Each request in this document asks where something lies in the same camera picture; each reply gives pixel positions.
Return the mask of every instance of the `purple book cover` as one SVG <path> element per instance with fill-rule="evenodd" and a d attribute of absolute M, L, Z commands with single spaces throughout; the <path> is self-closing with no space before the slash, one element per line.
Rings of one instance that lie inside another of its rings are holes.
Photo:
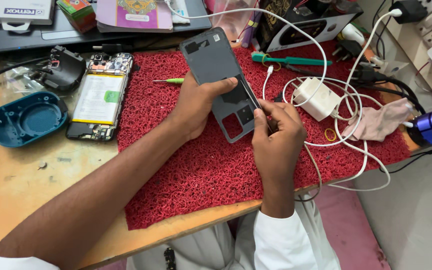
<path fill-rule="evenodd" d="M 121 28 L 173 28 L 170 9 L 155 0 L 99 0 L 96 20 Z"/>

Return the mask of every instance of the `laptop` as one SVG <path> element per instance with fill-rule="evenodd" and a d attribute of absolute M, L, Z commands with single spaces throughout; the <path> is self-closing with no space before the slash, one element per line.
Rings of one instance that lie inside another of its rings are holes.
<path fill-rule="evenodd" d="M 98 8 L 98 1 L 88 1 L 92 3 L 93 9 Z M 207 15 L 203 0 L 186 0 L 186 7 L 190 16 Z M 102 43 L 123 43 L 129 38 L 147 38 L 152 33 L 99 33 L 95 27 L 90 31 L 81 34 L 71 26 L 68 19 L 64 16 L 63 11 L 58 5 L 54 7 L 54 19 L 52 25 L 30 25 L 29 31 L 23 34 L 17 34 L 3 30 L 0 25 L 0 54 L 10 53 L 12 51 L 26 51 L 27 49 L 47 48 L 56 45 L 65 45 L 68 49 L 71 44 L 78 44 L 77 52 L 90 51 L 91 46 Z M 195 32 L 200 33 L 212 27 L 208 18 L 193 19 L 189 23 L 176 23 L 173 26 L 173 33 Z"/>

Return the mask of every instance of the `gray phone back panel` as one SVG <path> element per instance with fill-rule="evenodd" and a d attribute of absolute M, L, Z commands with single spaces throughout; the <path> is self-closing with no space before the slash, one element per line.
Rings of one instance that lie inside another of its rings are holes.
<path fill-rule="evenodd" d="M 186 62 L 198 84 L 213 83 L 236 77 L 238 84 L 231 92 L 217 96 L 212 112 L 227 141 L 234 143 L 255 128 L 253 111 L 261 108 L 250 89 L 238 64 L 230 42 L 223 29 L 213 28 L 180 43 Z M 223 125 L 223 119 L 236 114 L 242 132 L 230 138 Z"/>

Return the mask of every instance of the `white sleeve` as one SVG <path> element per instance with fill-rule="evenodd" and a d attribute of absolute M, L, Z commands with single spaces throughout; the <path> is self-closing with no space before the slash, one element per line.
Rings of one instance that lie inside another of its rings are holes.
<path fill-rule="evenodd" d="M 258 211 L 254 222 L 256 270 L 317 270 L 308 234 L 298 214 L 272 218 Z"/>
<path fill-rule="evenodd" d="M 59 267 L 36 257 L 3 258 L 0 257 L 0 270 L 60 270 Z"/>

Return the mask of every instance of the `person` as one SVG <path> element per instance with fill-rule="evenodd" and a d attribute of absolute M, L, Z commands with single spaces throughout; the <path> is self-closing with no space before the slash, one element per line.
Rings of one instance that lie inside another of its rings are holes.
<path fill-rule="evenodd" d="M 69 270 L 109 228 L 134 194 L 184 143 L 201 135 L 213 99 L 234 89 L 229 78 L 198 85 L 189 71 L 166 119 L 110 161 L 58 194 L 0 241 L 0 270 Z M 254 110 L 254 162 L 261 209 L 127 259 L 128 270 L 165 270 L 172 248 L 178 270 L 333 270 L 338 258 L 313 201 L 294 202 L 293 173 L 306 131 L 297 110 L 259 100 Z M 278 130 L 268 134 L 267 115 Z"/>

